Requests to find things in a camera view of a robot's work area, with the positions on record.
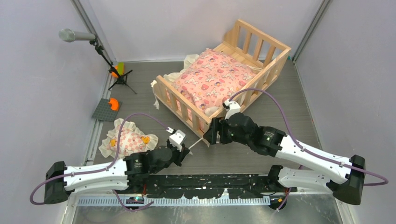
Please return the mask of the pink printed cushion with ties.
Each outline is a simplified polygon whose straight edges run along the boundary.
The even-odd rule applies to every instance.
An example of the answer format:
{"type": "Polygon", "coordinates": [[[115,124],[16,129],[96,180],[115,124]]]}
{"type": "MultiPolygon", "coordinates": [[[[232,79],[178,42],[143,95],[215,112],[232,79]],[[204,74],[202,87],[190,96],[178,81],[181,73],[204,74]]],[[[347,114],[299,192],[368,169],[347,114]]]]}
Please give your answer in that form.
{"type": "Polygon", "coordinates": [[[151,82],[154,106],[159,108],[160,101],[168,104],[175,115],[202,137],[208,124],[199,116],[211,117],[223,107],[225,100],[245,87],[261,70],[213,49],[206,49],[200,55],[187,55],[181,71],[151,82]]]}

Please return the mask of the wooden slatted pet bed frame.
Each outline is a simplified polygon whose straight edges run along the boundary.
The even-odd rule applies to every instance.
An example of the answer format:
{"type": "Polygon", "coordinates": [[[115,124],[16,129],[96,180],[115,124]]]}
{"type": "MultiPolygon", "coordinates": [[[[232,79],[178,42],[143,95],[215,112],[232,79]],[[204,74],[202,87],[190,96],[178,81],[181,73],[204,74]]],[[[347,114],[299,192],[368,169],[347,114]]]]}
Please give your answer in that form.
{"type": "Polygon", "coordinates": [[[224,116],[231,99],[246,110],[279,77],[291,48],[253,25],[237,20],[213,49],[187,55],[179,72],[151,83],[155,106],[164,104],[197,136],[224,116]]]}

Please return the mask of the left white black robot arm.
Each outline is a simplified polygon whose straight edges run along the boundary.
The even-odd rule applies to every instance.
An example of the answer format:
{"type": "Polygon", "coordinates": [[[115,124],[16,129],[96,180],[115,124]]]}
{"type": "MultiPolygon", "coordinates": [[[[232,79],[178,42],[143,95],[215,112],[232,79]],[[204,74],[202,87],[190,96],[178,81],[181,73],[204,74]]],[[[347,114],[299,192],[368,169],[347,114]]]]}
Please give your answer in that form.
{"type": "Polygon", "coordinates": [[[129,190],[138,193],[150,175],[181,165],[190,153],[189,148],[168,143],[154,150],[133,153],[115,163],[108,162],[90,166],[66,166],[64,161],[55,162],[47,171],[44,185],[44,204],[56,204],[68,200],[71,194],[107,190],[129,190]]]}

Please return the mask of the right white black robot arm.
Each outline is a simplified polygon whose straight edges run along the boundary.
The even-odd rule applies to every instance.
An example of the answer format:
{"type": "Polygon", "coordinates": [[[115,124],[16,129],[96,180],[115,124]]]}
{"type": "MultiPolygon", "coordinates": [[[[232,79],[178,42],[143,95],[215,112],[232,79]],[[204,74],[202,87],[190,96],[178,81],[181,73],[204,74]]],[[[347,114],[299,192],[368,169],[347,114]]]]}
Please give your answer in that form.
{"type": "Polygon", "coordinates": [[[209,144],[238,142],[252,151],[298,163],[308,170],[272,166],[266,179],[271,191],[281,188],[309,188],[324,190],[338,200],[351,205],[361,203],[365,181],[365,158],[359,155],[344,157],[294,142],[284,131],[270,126],[259,126],[242,113],[230,118],[214,118],[203,138],[209,144]]]}

